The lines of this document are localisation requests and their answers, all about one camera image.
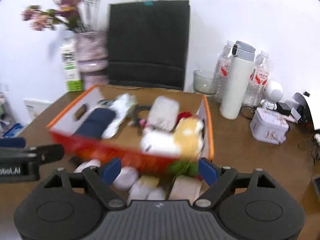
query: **black bag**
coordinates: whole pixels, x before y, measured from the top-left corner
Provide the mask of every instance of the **black bag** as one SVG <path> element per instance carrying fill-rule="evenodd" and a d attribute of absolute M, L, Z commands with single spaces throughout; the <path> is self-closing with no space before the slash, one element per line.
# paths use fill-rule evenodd
<path fill-rule="evenodd" d="M 188 0 L 112 4 L 110 84 L 183 90 L 189 18 Z"/>

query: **wooden table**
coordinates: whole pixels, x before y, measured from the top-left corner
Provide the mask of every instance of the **wooden table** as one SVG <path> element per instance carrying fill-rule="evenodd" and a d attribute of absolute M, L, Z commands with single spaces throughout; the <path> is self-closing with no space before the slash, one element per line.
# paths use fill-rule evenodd
<path fill-rule="evenodd" d="M 52 143 L 46 125 L 80 92 L 68 93 L 53 103 L 37 117 L 22 133 L 27 147 Z M 306 223 L 299 240 L 316 240 L 320 234 L 320 202 L 317 199 L 311 178 L 320 173 L 320 163 L 313 165 L 307 141 L 312 134 L 301 132 L 290 125 L 287 140 L 282 145 L 256 141 L 250 132 L 250 121 L 242 116 L 230 121 L 219 115 L 216 103 L 211 102 L 213 123 L 214 162 L 219 166 L 231 166 L 239 172 L 252 172 L 263 168 L 280 182 L 304 207 Z M 68 163 L 70 156 L 61 161 L 43 165 L 41 178 L 54 169 L 64 167 L 69 172 L 74 166 Z M 18 240 L 20 236 L 13 223 L 13 213 L 19 203 L 32 191 L 38 182 L 0 185 L 0 239 Z"/>

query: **water bottle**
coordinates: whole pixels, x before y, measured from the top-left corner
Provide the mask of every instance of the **water bottle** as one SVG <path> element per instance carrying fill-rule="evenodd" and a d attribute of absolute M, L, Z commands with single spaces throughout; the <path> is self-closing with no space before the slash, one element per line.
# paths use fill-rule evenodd
<path fill-rule="evenodd" d="M 242 41 L 237 41 L 232 48 L 230 73 L 225 95 L 220 106 L 220 114 L 226 119 L 236 119 L 246 93 L 250 73 L 254 68 L 255 48 Z"/>
<path fill-rule="evenodd" d="M 254 61 L 254 69 L 250 75 L 249 84 L 243 100 L 245 106 L 253 107 L 259 105 L 270 73 L 268 59 L 269 53 L 262 50 Z"/>
<path fill-rule="evenodd" d="M 224 96 L 225 86 L 231 66 L 232 47 L 234 44 L 234 41 L 227 41 L 227 44 L 224 46 L 223 51 L 218 57 L 218 62 L 216 65 L 216 76 L 220 77 L 220 79 L 218 81 L 218 89 L 215 94 L 215 98 L 218 102 L 221 102 Z"/>

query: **pink vase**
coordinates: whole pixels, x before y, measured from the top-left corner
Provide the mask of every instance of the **pink vase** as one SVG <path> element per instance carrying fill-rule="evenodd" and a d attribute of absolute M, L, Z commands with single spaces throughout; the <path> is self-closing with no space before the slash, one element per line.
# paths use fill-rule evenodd
<path fill-rule="evenodd" d="M 108 84 L 107 32 L 78 33 L 75 35 L 75 45 L 84 89 L 95 84 Z"/>

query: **yellow plush toy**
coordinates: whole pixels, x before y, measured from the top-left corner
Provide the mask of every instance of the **yellow plush toy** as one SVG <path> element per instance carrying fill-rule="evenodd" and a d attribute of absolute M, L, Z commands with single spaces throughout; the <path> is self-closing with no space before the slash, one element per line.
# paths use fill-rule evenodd
<path fill-rule="evenodd" d="M 194 160 L 199 158 L 203 146 L 200 132 L 203 123 L 193 117 L 182 118 L 173 134 L 173 141 L 179 145 L 182 159 Z"/>
<path fill-rule="evenodd" d="M 203 147 L 202 129 L 202 121 L 193 117 L 182 118 L 173 134 L 147 127 L 140 148 L 149 155 L 197 160 Z"/>

